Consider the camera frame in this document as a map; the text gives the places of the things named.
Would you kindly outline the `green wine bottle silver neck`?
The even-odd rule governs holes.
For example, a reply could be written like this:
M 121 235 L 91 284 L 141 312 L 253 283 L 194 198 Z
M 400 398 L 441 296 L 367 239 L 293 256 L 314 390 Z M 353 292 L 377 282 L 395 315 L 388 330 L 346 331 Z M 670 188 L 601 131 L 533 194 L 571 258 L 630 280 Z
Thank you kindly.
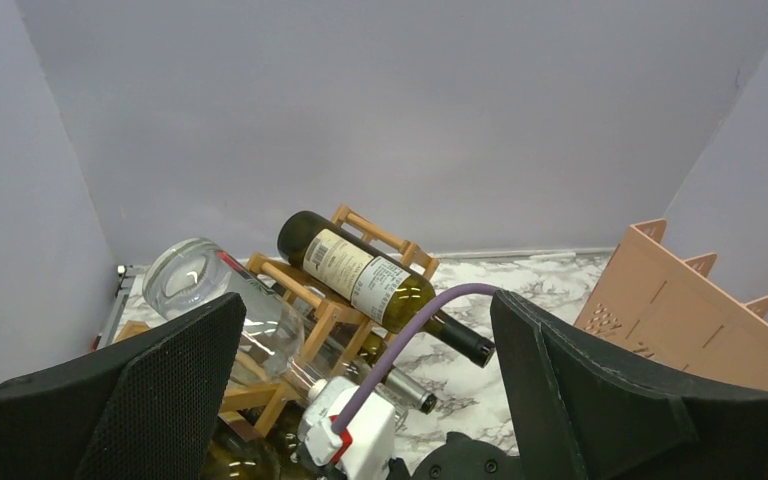
M 262 437 L 245 439 L 219 418 L 200 479 L 306 479 L 298 476 L 279 451 Z

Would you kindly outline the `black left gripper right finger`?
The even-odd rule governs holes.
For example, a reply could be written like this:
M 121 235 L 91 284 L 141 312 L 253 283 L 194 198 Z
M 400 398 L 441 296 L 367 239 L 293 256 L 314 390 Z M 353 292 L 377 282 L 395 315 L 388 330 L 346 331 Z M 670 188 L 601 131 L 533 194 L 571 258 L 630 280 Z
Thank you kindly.
M 499 290 L 490 316 L 525 479 L 768 479 L 768 391 L 685 373 Z

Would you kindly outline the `wooden wine rack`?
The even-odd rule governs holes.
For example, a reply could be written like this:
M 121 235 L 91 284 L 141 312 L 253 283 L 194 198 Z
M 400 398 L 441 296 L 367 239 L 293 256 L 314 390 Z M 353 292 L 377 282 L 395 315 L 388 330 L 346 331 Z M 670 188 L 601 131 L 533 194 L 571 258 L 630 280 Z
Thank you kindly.
M 220 415 L 232 420 L 253 409 L 253 425 L 267 434 L 286 404 L 306 404 L 334 376 L 359 383 L 371 369 L 363 353 L 386 348 L 373 338 L 373 323 L 307 274 L 260 253 L 237 260 L 206 238 L 180 241 L 148 267 L 142 296 L 171 320 L 225 293 L 246 306 L 240 346 Z

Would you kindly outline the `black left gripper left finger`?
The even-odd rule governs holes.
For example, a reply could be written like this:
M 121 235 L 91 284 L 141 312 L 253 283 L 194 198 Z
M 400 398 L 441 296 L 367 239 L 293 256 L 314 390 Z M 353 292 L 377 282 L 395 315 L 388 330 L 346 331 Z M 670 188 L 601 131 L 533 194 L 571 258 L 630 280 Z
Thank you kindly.
M 246 308 L 224 294 L 0 384 L 0 479 L 196 479 Z

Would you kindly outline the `pink plastic organizer rack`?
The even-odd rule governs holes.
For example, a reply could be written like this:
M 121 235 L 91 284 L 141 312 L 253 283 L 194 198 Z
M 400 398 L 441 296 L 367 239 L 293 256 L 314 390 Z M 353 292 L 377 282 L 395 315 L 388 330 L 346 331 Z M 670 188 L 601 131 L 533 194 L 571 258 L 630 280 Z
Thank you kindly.
M 651 361 L 768 391 L 768 295 L 740 302 L 709 280 L 714 252 L 662 246 L 665 219 L 628 227 L 575 327 Z

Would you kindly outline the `dark wine bottle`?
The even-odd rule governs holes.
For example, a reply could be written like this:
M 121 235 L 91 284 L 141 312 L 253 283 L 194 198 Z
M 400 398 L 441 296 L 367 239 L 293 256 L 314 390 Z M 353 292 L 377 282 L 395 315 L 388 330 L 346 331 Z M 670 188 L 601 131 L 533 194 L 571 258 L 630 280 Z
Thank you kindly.
M 299 211 L 284 223 L 277 250 L 393 334 L 436 296 L 421 274 L 313 211 Z

